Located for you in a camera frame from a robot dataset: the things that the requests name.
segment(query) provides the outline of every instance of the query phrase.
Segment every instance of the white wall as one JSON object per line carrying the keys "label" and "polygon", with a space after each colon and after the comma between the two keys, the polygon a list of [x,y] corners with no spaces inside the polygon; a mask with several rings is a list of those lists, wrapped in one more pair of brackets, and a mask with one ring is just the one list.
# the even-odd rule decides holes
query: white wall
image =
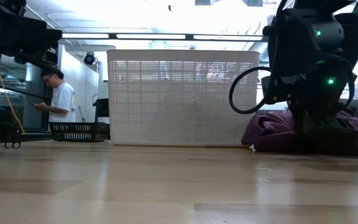
{"label": "white wall", "polygon": [[95,107],[92,106],[92,97],[98,92],[99,74],[88,68],[82,58],[78,60],[69,54],[63,44],[59,45],[58,53],[58,68],[77,95],[76,122],[81,122],[80,108],[85,122],[94,122]]}

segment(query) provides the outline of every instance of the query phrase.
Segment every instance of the table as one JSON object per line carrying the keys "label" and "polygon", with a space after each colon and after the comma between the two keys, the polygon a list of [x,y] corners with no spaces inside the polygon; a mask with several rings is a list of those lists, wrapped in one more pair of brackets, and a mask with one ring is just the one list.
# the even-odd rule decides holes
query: table
{"label": "table", "polygon": [[23,142],[0,147],[0,223],[358,224],[358,158]]}

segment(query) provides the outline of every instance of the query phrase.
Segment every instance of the man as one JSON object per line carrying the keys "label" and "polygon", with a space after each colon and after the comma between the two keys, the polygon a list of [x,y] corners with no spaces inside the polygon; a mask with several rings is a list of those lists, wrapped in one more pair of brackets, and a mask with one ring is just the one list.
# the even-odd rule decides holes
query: man
{"label": "man", "polygon": [[49,112],[49,122],[75,122],[76,95],[73,87],[63,80],[60,71],[43,71],[41,74],[47,86],[53,88],[52,103],[34,105],[37,110]]}

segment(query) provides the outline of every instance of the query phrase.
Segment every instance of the white mesh basket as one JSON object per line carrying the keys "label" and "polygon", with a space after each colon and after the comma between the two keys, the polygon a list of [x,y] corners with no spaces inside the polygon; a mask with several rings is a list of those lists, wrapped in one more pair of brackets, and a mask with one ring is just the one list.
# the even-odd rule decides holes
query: white mesh basket
{"label": "white mesh basket", "polygon": [[[113,144],[240,145],[252,115],[228,101],[233,80],[258,66],[259,53],[201,50],[109,50]],[[258,73],[234,92],[240,109],[256,105]]]}

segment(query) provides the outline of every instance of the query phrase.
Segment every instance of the yellow cable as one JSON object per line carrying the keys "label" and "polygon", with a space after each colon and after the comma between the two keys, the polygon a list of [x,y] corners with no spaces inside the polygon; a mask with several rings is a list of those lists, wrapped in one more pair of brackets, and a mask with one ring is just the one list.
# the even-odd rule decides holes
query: yellow cable
{"label": "yellow cable", "polygon": [[0,71],[0,81],[1,81],[1,84],[2,84],[2,88],[4,89],[4,93],[6,95],[7,102],[9,103],[9,106],[11,107],[12,114],[15,117],[16,121],[19,123],[19,126],[20,126],[20,129],[22,130],[22,133],[24,133],[24,128],[22,126],[22,123],[20,122],[19,118],[17,118],[15,110],[13,109],[13,106],[12,106],[11,100],[9,99],[9,96],[7,95],[5,85],[4,85],[4,80],[2,79],[1,71]]}

